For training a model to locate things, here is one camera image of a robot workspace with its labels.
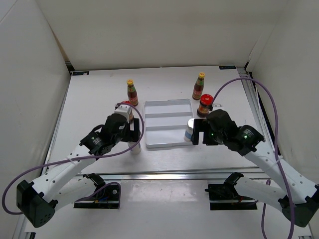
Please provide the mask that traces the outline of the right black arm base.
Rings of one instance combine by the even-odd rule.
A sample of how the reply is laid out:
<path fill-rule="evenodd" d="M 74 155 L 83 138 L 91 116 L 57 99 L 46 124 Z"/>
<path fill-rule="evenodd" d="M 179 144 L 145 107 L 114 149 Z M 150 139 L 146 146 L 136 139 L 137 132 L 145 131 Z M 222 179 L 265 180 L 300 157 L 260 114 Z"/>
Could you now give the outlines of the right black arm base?
<path fill-rule="evenodd" d="M 234 172 L 222 184 L 208 184 L 205 192 L 209 196 L 211 211 L 244 211 L 256 210 L 257 200 L 237 193 L 234 186 L 244 177 L 243 174 Z"/>

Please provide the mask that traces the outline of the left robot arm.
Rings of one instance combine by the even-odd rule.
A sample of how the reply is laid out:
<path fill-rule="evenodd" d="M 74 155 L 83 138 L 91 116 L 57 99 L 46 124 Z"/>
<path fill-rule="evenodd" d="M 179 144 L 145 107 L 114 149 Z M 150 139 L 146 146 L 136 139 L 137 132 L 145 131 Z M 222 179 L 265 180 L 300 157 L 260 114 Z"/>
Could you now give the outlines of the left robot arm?
<path fill-rule="evenodd" d="M 39 228 L 55 212 L 79 199 L 100 199 L 105 192 L 104 180 L 95 173 L 86 174 L 78 181 L 73 178 L 81 170 L 109 153 L 119 142 L 140 139 L 140 121 L 128 122 L 121 114 L 111 114 L 104 125 L 93 128 L 66 157 L 66 162 L 52 167 L 42 176 L 16 187 L 16 204 L 29 222 Z"/>

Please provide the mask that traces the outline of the white silver-cap shaker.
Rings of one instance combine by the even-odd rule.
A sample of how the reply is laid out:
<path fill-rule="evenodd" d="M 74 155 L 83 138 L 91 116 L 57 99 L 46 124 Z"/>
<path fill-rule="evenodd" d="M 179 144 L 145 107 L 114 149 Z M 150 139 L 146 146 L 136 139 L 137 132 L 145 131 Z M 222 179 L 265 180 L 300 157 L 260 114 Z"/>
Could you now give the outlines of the white silver-cap shaker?
<path fill-rule="evenodd" d="M 187 122 L 185 133 L 184 133 L 184 140 L 186 142 L 191 142 L 191 137 L 193 134 L 193 127 L 194 127 L 194 120 L 195 120 L 195 118 L 191 118 Z"/>
<path fill-rule="evenodd" d="M 139 154 L 141 152 L 141 144 L 137 142 L 128 142 L 128 147 L 131 154 Z"/>

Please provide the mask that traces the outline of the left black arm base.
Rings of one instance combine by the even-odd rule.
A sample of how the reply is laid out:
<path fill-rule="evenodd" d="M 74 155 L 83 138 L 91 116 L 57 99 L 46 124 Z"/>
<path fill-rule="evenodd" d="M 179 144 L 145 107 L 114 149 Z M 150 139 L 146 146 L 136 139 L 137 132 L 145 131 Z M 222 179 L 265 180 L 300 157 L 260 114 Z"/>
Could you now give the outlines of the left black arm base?
<path fill-rule="evenodd" d="M 84 174 L 82 178 L 92 179 L 96 190 L 105 186 L 101 191 L 91 198 L 76 201 L 73 204 L 75 209 L 119 209 L 121 204 L 122 187 L 119 182 L 105 181 L 95 173 Z"/>

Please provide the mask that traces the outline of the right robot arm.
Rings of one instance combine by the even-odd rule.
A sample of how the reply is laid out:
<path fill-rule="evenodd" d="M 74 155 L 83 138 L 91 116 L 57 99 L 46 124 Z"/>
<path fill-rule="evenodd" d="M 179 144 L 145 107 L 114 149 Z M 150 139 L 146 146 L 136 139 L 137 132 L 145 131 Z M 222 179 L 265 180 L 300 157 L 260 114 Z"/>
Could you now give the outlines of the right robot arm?
<path fill-rule="evenodd" d="M 212 111 L 205 119 L 195 119 L 191 141 L 199 144 L 224 145 L 257 165 L 276 187 L 255 182 L 242 173 L 232 173 L 223 183 L 229 199 L 249 197 L 279 210 L 294 225 L 306 227 L 319 209 L 319 186 L 301 175 L 286 161 L 265 146 L 265 138 L 252 126 L 237 126 L 224 110 Z"/>

